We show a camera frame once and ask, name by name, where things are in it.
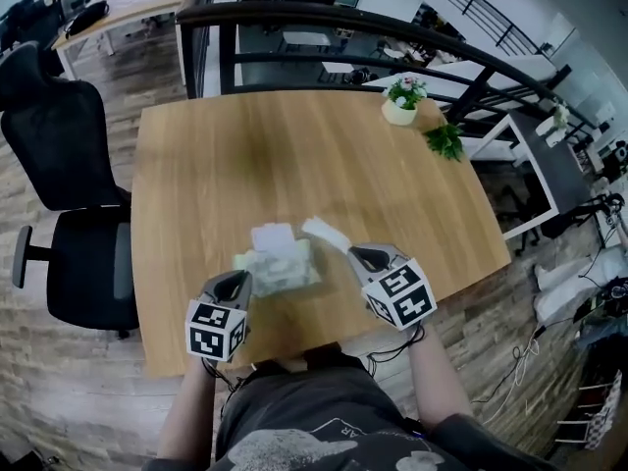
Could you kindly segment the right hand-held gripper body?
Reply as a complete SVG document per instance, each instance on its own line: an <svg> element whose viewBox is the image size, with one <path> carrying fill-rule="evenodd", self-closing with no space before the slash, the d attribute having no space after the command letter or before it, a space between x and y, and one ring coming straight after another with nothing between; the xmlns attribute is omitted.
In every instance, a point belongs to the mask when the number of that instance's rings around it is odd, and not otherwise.
<svg viewBox="0 0 628 471"><path fill-rule="evenodd" d="M437 310L427 277L412 258L362 288L374 314L403 331Z"/></svg>

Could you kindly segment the green wet wipe pack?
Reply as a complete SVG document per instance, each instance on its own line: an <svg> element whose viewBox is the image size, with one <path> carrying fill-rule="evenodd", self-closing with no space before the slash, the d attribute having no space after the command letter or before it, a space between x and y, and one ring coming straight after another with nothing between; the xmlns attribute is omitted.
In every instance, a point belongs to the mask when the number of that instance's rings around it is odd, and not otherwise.
<svg viewBox="0 0 628 471"><path fill-rule="evenodd" d="M252 294L263 298L319 284L307 238L296 238L291 224L267 223L250 231L251 248L233 258L233 269L252 276Z"/></svg>

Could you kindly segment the white wet wipe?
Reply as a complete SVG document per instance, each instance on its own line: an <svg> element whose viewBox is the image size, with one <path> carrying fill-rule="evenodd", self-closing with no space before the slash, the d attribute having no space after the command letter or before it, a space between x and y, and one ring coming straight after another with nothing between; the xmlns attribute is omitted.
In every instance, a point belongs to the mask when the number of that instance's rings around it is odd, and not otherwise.
<svg viewBox="0 0 628 471"><path fill-rule="evenodd" d="M315 236L343 254L347 254L352 246L350 239L338 229L334 228L319 217L308 218L301 226L301 230Z"/></svg>

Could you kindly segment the person's right forearm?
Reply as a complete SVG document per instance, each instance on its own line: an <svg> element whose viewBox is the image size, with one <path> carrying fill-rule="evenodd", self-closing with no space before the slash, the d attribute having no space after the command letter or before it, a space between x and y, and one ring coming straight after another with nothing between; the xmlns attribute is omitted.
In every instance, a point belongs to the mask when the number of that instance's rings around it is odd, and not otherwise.
<svg viewBox="0 0 628 471"><path fill-rule="evenodd" d="M423 338L409 346L409 362L418 418L427 430L452 415L472 416L465 388L434 326L423 325Z"/></svg>

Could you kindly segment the person's left forearm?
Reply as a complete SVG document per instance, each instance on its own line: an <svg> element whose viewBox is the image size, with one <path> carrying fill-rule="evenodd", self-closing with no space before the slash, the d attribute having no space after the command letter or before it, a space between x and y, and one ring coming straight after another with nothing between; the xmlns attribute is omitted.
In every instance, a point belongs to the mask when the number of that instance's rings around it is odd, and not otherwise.
<svg viewBox="0 0 628 471"><path fill-rule="evenodd" d="M216 379L193 356L162 427L157 457L210 465Z"/></svg>

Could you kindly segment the wooden table with white legs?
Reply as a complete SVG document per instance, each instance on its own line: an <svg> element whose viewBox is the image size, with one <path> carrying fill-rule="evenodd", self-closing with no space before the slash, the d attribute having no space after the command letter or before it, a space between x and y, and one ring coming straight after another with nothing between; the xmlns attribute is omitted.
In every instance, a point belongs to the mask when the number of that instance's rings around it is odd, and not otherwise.
<svg viewBox="0 0 628 471"><path fill-rule="evenodd" d="M377 93L224 95L147 108L131 190L131 254L147 374L188 362L189 301L251 247L253 228L312 217L415 258L436 298L510 262L467 160L389 124Z"/></svg>

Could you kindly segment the green leafy sprig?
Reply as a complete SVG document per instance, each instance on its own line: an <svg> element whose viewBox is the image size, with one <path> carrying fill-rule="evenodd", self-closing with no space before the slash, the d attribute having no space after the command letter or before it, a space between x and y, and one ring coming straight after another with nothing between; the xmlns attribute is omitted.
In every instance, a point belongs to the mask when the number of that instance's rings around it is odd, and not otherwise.
<svg viewBox="0 0 628 471"><path fill-rule="evenodd" d="M444 124L423 132L428 147L446 160L459 162L464 154L460 135L462 129L454 124Z"/></svg>

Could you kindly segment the person's dark printed shirt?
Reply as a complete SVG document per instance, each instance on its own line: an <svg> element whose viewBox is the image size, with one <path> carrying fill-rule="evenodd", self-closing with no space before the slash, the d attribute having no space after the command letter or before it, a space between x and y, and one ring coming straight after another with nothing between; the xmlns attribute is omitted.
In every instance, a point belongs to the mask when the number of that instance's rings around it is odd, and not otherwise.
<svg viewBox="0 0 628 471"><path fill-rule="evenodd" d="M228 401L213 464L156 457L142 471L557 471L453 415L412 434L362 368L258 376Z"/></svg>

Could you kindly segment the white pot with flowers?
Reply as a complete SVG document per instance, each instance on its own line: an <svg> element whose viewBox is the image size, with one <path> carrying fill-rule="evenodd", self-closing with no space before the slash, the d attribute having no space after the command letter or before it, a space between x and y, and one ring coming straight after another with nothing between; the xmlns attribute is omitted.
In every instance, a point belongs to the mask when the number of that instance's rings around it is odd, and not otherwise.
<svg viewBox="0 0 628 471"><path fill-rule="evenodd" d="M426 83L414 76L396 76L384 89L386 98L382 106L385 119L395 126L411 126L414 123L418 103L427 97Z"/></svg>

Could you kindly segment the grey side table white legs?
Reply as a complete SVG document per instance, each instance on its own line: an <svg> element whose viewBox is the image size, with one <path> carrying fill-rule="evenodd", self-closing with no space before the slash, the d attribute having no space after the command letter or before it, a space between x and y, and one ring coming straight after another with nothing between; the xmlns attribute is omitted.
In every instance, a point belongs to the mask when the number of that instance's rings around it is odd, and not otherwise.
<svg viewBox="0 0 628 471"><path fill-rule="evenodd" d="M530 162L549 209L503 233L505 240L523 235L544 222L580 206L591 198L577 158L566 141L549 147L537 135L537 120L517 111L508 112L489 132L480 138L462 137L463 149L469 159L475 159L506 130L512 130L523 156Z"/></svg>

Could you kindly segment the small white flower vase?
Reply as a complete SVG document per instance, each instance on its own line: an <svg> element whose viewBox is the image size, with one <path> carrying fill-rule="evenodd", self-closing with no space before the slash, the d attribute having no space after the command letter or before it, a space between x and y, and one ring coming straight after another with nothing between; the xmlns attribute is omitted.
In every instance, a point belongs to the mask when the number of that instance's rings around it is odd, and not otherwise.
<svg viewBox="0 0 628 471"><path fill-rule="evenodd" d="M569 110L564 103L558 101L553 102L553 108L554 111L552 114L537 125L535 132L538 136L550 137L555 134L559 136L565 135Z"/></svg>

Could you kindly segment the black metal railing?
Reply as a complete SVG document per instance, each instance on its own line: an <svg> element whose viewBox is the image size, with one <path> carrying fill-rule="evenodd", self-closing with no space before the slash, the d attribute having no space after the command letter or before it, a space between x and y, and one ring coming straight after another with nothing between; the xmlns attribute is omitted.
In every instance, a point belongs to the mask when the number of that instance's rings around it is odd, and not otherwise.
<svg viewBox="0 0 628 471"><path fill-rule="evenodd" d="M183 80L190 99L205 96L207 50L210 31L218 31L218 87L220 95L240 92L294 90L286 80L267 80L251 85L236 82L236 68L242 64L325 62L340 66L385 69L390 75L362 84L330 83L332 90L383 91L405 73L424 81L430 98L443 104L445 111L464 124L479 125L486 118L513 107L525 114L543 118L551 114L551 101L564 103L556 89L572 73L564 66L547 78L534 78L486 52L464 45L440 33L420 29L400 20L355 9L322 4L284 1L219 2L184 0L176 12L181 30ZM437 69L412 66L371 56L334 54L328 45L287 43L272 52L239 52L236 33L242 26L326 26L428 45L438 52L457 57L457 62Z"/></svg>

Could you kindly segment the black stair railing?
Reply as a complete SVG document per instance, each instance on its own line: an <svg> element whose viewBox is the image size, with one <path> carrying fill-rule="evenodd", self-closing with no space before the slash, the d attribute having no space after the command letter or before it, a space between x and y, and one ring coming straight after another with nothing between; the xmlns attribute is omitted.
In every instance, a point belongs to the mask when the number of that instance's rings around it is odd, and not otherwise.
<svg viewBox="0 0 628 471"><path fill-rule="evenodd" d="M538 46L504 13L487 0L446 0L474 25L483 31L497 49L507 56L542 55L548 58L543 47Z"/></svg>

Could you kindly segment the black bag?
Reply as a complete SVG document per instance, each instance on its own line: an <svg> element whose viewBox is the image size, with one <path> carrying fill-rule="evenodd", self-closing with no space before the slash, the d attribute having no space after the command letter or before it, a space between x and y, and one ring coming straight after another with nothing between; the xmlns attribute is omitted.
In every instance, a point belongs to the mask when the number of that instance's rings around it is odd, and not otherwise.
<svg viewBox="0 0 628 471"><path fill-rule="evenodd" d="M91 3L80 11L65 30L65 37L75 36L90 28L109 14L109 5L106 0Z"/></svg>

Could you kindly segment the white frame stool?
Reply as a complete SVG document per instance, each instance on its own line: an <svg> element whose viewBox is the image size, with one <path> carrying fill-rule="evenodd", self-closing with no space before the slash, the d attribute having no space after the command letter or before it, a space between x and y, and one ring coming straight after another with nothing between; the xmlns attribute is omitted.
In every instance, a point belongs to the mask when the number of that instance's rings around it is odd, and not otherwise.
<svg viewBox="0 0 628 471"><path fill-rule="evenodd" d="M579 445L596 449L612 428L621 399L622 372L578 388L573 409L566 419L556 422L554 441L560 445Z"/></svg>

